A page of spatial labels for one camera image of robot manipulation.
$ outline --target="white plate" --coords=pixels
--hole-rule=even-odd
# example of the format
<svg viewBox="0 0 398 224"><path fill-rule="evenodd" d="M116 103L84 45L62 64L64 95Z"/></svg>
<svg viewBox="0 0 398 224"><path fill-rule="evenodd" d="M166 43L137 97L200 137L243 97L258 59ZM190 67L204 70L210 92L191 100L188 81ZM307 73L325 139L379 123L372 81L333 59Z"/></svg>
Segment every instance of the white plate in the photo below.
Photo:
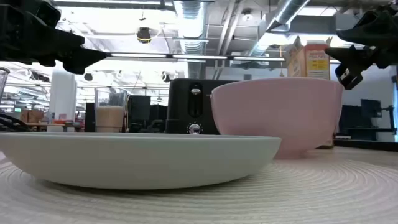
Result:
<svg viewBox="0 0 398 224"><path fill-rule="evenodd" d="M129 133L2 133L0 149L38 179L106 189L218 184L268 164L279 138Z"/></svg>

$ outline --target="ceiling light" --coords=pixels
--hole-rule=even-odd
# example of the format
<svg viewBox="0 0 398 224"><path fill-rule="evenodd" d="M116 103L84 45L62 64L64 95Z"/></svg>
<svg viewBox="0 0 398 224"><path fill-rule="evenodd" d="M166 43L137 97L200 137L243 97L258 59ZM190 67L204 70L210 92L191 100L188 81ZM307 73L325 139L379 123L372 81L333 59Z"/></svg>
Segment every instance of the ceiling light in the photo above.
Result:
<svg viewBox="0 0 398 224"><path fill-rule="evenodd" d="M173 55L173 58L226 60L228 57L219 55Z"/></svg>
<svg viewBox="0 0 398 224"><path fill-rule="evenodd" d="M330 63L333 63L333 64L340 64L341 62L340 62L339 60L330 60Z"/></svg>
<svg viewBox="0 0 398 224"><path fill-rule="evenodd" d="M51 87L51 84L50 83L46 83L46 84L7 83L7 86L16 86L16 87Z"/></svg>
<svg viewBox="0 0 398 224"><path fill-rule="evenodd" d="M34 103L34 104L43 105L43 106L49 106L49 105L50 105L50 104L47 103L47 102L41 102L41 101L39 101L39 100L27 100L27 101L30 101L31 103Z"/></svg>
<svg viewBox="0 0 398 224"><path fill-rule="evenodd" d="M234 57L233 60L257 62L285 62L285 59L279 57Z"/></svg>
<svg viewBox="0 0 398 224"><path fill-rule="evenodd" d="M16 104L15 106L32 106L31 104Z"/></svg>
<svg viewBox="0 0 398 224"><path fill-rule="evenodd" d="M1 101L2 104L8 104L8 105L13 105L14 102L12 100L2 100Z"/></svg>
<svg viewBox="0 0 398 224"><path fill-rule="evenodd" d="M208 39L187 38L187 37L173 37L173 41L184 41L184 42L209 42Z"/></svg>
<svg viewBox="0 0 398 224"><path fill-rule="evenodd" d="M32 102L29 100L18 100L19 103L28 103L31 104Z"/></svg>
<svg viewBox="0 0 398 224"><path fill-rule="evenodd" d="M14 108L14 105L0 105L0 108Z"/></svg>
<svg viewBox="0 0 398 224"><path fill-rule="evenodd" d="M40 106L40 105L35 105L35 106L33 106L33 108L37 108L37 109L49 109L49 107L48 106Z"/></svg>
<svg viewBox="0 0 398 224"><path fill-rule="evenodd" d="M111 53L112 57L166 58L166 54Z"/></svg>
<svg viewBox="0 0 398 224"><path fill-rule="evenodd" d="M79 3L111 3L111 4L153 4L160 5L158 1L137 1L137 0L54 0L56 2L79 2Z"/></svg>
<svg viewBox="0 0 398 224"><path fill-rule="evenodd" d="M6 87L4 87L4 92L5 92L5 93L13 93L13 94L16 94L16 93L19 92L19 90L18 90L18 88L16 88L16 87L7 86L7 85L6 85Z"/></svg>

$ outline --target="glass of milk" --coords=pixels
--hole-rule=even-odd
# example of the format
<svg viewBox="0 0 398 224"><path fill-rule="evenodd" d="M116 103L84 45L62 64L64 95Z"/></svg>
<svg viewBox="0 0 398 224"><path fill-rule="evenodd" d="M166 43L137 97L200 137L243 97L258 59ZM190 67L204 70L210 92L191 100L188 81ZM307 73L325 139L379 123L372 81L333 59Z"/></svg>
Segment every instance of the glass of milk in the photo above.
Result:
<svg viewBox="0 0 398 224"><path fill-rule="evenodd" d="M95 88L96 132L121 132L127 91L120 88Z"/></svg>

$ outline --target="round placemat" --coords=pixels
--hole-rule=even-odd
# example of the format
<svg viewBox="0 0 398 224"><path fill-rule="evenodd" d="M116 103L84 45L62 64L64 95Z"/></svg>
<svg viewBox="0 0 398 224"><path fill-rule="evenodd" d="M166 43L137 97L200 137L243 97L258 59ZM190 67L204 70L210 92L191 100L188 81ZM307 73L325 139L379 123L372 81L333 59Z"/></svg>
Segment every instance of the round placemat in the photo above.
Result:
<svg viewBox="0 0 398 224"><path fill-rule="evenodd" d="M36 180L10 163L0 165L1 223L396 223L397 220L398 171L357 161L277 161L241 180L160 191L68 187Z"/></svg>

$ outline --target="cardboard box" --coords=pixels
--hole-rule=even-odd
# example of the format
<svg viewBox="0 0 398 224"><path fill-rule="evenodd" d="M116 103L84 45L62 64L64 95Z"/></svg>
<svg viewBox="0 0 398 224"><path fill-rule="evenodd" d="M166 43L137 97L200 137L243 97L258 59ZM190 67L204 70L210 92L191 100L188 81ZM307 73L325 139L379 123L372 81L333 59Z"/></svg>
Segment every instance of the cardboard box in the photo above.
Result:
<svg viewBox="0 0 398 224"><path fill-rule="evenodd" d="M44 112L39 110L22 110L21 121L30 124L39 124L44 117Z"/></svg>
<svg viewBox="0 0 398 224"><path fill-rule="evenodd" d="M293 44L286 47L284 58L288 65L288 77L323 78L330 80L330 56L325 53L328 41L309 40L301 44L297 37Z"/></svg>

